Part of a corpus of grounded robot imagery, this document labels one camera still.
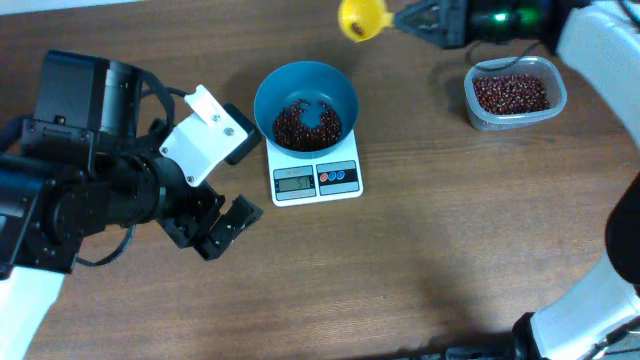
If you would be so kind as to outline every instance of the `white container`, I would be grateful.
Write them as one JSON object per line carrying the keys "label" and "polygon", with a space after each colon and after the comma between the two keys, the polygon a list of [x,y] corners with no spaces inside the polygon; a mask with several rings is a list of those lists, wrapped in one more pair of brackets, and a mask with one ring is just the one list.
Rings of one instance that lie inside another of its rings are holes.
{"label": "white container", "polygon": [[[478,65],[484,68],[498,68],[515,59],[512,57],[489,60]],[[478,103],[476,92],[473,90],[473,80],[504,75],[533,75],[540,78],[546,88],[547,99],[551,108],[545,111],[513,115],[494,115],[486,112]],[[469,120],[473,127],[483,131],[508,130],[533,125],[558,115],[567,104],[567,90],[564,87],[558,69],[549,60],[538,56],[525,56],[516,64],[504,70],[483,71],[474,66],[464,79],[464,92],[467,95]]]}

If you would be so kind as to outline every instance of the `wooden table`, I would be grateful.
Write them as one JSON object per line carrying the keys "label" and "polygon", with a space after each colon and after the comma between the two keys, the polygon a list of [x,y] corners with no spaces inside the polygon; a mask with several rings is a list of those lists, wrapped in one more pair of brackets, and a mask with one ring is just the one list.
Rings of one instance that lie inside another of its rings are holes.
{"label": "wooden table", "polygon": [[[4,121],[34,108],[49,48],[135,64],[185,90],[206,84],[250,117],[270,71],[319,60],[352,79],[362,108],[361,198],[276,208],[261,145],[209,178],[228,198],[241,193],[265,210],[221,259],[206,263],[157,224],[140,226],[116,263],[67,277],[27,358],[331,359],[439,349],[509,330],[603,254],[607,216],[640,162],[578,74],[552,59],[569,93],[557,118],[479,132],[466,120],[463,50],[396,31],[350,43],[338,31],[337,3],[152,1],[0,18]],[[526,45],[489,46],[476,57]],[[147,102],[141,131],[160,114]],[[178,118],[185,115],[179,105]],[[81,256],[104,256],[123,233],[86,239]]]}

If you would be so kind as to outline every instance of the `white scale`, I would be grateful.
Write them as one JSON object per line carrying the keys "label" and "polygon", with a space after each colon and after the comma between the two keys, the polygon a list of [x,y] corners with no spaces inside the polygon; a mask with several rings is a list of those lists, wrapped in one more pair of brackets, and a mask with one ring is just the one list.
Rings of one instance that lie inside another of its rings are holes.
{"label": "white scale", "polygon": [[351,131],[331,153],[317,159],[284,154],[267,141],[271,198],[276,206],[313,204],[362,195],[356,137]]}

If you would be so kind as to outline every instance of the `yellow scoop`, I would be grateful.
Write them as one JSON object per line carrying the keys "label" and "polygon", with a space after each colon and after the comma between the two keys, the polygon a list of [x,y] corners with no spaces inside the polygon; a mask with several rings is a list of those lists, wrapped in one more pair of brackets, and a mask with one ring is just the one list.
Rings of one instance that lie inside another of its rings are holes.
{"label": "yellow scoop", "polygon": [[360,42],[393,26],[393,14],[384,0],[343,0],[338,10],[340,29],[351,40]]}

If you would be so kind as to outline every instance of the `wooden surface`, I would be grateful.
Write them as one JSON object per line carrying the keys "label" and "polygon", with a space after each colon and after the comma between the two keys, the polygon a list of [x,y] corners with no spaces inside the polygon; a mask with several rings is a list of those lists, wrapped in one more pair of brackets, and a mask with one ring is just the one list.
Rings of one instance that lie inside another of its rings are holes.
{"label": "wooden surface", "polygon": [[[135,64],[185,90],[206,84],[249,116],[270,71],[319,60],[352,79],[362,108],[361,198],[274,207],[263,144],[209,178],[228,198],[242,193],[265,210],[221,259],[205,263],[155,223],[140,226],[116,263],[67,277],[28,359],[333,359],[437,349],[510,329],[596,262],[607,216],[639,161],[579,75],[553,59],[569,93],[562,114],[482,133],[466,120],[463,51],[395,31],[352,44],[338,32],[336,11],[336,1],[153,1],[0,18],[4,120],[34,108],[49,48]],[[159,114],[144,106],[141,129]],[[186,113],[179,105],[178,117]],[[102,257],[122,235],[113,228],[89,238],[81,255]]]}

